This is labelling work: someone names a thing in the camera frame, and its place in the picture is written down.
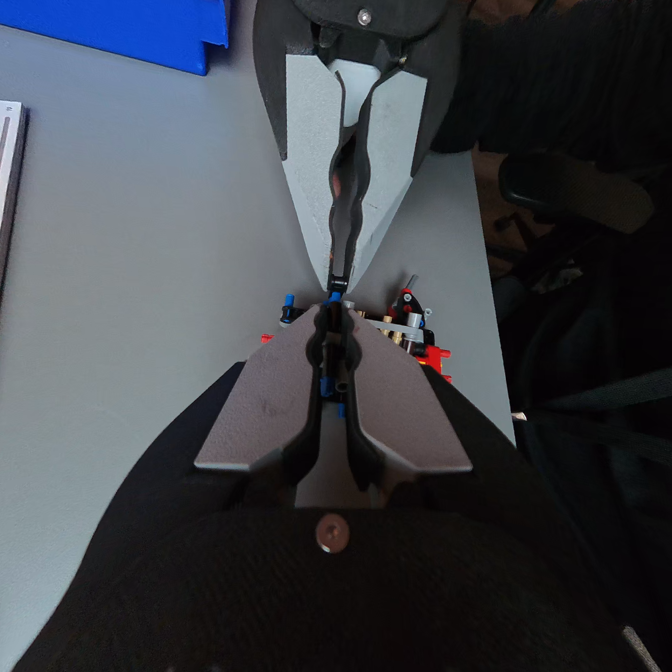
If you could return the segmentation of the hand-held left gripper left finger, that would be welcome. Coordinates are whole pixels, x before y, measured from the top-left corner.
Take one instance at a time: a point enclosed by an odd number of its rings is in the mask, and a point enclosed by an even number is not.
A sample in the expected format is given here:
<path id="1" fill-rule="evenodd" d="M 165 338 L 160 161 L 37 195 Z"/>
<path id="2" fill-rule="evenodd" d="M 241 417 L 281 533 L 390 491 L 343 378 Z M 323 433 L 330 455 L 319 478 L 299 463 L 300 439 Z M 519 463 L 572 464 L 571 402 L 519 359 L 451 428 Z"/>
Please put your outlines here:
<path id="1" fill-rule="evenodd" d="M 194 466 L 240 474 L 276 468 L 287 486 L 312 470 L 327 317 L 322 304 L 311 307 L 248 358 Z"/>

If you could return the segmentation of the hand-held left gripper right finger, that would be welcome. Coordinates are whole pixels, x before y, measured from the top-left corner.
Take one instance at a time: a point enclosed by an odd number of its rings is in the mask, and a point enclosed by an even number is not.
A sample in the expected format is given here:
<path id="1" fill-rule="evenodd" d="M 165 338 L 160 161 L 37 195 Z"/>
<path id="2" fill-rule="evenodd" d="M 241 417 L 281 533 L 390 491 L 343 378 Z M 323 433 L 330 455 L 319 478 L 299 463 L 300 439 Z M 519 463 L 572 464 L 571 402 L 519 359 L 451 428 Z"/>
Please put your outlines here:
<path id="1" fill-rule="evenodd" d="M 359 491 L 473 471 L 425 367 L 351 309 L 341 317 L 347 456 Z"/>

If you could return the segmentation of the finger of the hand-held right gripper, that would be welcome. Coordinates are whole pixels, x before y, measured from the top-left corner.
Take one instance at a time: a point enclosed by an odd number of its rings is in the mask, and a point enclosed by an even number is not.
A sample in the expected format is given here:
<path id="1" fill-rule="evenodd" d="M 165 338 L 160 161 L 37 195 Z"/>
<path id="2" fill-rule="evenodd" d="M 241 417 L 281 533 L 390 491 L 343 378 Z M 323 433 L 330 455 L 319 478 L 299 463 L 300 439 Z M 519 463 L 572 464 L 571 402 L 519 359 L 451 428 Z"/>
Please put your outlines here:
<path id="1" fill-rule="evenodd" d="M 286 55 L 288 187 L 320 285 L 332 271 L 333 167 L 342 145 L 345 86 L 316 55 Z"/>
<path id="2" fill-rule="evenodd" d="M 413 180 L 427 80 L 395 69 L 364 101 L 354 152 L 355 191 L 344 272 L 362 279 Z"/>

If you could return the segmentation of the multicoloured lego assembly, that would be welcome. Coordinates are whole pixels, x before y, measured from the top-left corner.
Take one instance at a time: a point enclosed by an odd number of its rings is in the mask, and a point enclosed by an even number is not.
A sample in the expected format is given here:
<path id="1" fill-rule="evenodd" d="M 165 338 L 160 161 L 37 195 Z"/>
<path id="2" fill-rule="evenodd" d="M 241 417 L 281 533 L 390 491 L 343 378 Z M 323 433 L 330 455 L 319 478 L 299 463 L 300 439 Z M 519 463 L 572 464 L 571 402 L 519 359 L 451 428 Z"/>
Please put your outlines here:
<path id="1" fill-rule="evenodd" d="M 382 336 L 402 347 L 420 365 L 430 366 L 448 382 L 451 377 L 442 371 L 442 361 L 451 356 L 449 350 L 435 345 L 434 334 L 427 326 L 432 315 L 424 309 L 413 292 L 417 276 L 402 287 L 399 296 L 384 316 L 367 317 L 364 311 L 357 314 L 374 326 Z M 264 390 L 287 388 L 303 393 L 303 384 L 315 383 L 320 398 L 337 403 L 341 418 L 358 414 L 356 394 L 349 385 L 349 368 L 352 360 L 347 354 L 348 336 L 343 319 L 355 308 L 338 293 L 330 294 L 324 301 L 326 324 L 324 331 L 312 332 L 309 324 L 307 342 L 287 340 L 265 346 L 250 358 L 246 370 L 251 371 L 255 383 Z"/>

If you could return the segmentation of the person's right forearm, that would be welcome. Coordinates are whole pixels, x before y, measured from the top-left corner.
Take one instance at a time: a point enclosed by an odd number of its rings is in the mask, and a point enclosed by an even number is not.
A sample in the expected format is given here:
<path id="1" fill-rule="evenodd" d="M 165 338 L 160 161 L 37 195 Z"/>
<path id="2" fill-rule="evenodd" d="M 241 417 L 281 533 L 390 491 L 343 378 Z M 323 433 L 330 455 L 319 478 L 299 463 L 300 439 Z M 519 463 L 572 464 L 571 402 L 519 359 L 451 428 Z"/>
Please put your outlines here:
<path id="1" fill-rule="evenodd" d="M 562 151 L 608 170 L 671 162 L 671 2 L 581 1 L 464 22 L 454 95 L 432 149 Z"/>

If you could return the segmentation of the black office chair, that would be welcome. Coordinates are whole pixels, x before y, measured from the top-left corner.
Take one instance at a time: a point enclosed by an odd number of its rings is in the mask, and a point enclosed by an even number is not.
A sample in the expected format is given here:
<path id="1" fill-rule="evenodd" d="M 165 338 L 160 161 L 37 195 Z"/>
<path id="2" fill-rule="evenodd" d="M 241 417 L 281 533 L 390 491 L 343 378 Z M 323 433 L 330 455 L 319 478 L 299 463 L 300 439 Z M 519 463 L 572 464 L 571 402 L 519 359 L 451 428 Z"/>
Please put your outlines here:
<path id="1" fill-rule="evenodd" d="M 492 281 L 495 306 L 565 288 L 582 278 L 603 245 L 625 243 L 649 224 L 671 225 L 671 168 L 642 175 L 600 171 L 558 153 L 509 155 L 498 172 L 506 209 L 494 233 L 516 231 L 521 247 L 487 243 L 509 270 Z"/>

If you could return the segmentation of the person's body in black clothing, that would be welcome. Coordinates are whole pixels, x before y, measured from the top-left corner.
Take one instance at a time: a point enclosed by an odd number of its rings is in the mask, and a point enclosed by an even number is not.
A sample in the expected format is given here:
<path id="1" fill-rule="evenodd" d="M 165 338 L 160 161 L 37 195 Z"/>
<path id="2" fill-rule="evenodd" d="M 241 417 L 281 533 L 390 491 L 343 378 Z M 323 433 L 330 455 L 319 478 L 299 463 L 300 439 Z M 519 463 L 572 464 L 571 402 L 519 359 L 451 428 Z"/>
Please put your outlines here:
<path id="1" fill-rule="evenodd" d="M 671 238 L 603 245 L 500 324 L 517 439 L 619 620 L 671 670 Z"/>

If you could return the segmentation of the blue plastic bin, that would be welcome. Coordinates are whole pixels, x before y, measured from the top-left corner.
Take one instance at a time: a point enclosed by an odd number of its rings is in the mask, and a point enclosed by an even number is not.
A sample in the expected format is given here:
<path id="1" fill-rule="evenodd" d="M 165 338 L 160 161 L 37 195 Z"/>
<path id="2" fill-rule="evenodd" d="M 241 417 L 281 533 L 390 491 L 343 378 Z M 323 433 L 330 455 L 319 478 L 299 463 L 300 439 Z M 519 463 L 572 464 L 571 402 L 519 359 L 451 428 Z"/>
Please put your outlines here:
<path id="1" fill-rule="evenodd" d="M 2 1 L 1 25 L 205 76 L 230 1 Z"/>

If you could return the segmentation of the silver metal panel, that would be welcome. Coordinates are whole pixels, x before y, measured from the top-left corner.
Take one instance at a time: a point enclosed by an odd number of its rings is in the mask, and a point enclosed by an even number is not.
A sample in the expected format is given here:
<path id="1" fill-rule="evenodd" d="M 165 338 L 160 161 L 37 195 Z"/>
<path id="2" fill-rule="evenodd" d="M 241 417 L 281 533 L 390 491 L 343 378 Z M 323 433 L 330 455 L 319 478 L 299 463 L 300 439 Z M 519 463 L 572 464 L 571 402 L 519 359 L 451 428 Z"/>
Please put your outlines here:
<path id="1" fill-rule="evenodd" d="M 1 100 L 1 295 L 7 275 L 28 130 L 28 108 Z"/>

